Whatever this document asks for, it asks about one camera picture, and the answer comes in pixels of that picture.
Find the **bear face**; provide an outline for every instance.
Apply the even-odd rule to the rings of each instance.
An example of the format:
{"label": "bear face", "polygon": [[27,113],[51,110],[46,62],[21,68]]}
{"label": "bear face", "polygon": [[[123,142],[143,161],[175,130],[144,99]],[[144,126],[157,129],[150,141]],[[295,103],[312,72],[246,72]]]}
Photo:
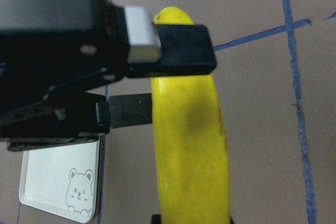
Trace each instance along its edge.
{"label": "bear face", "polygon": [[66,194],[68,210],[89,216],[93,204],[93,172],[87,170],[85,174],[82,174],[77,173],[76,169],[72,168],[69,173],[69,179],[70,183]]}

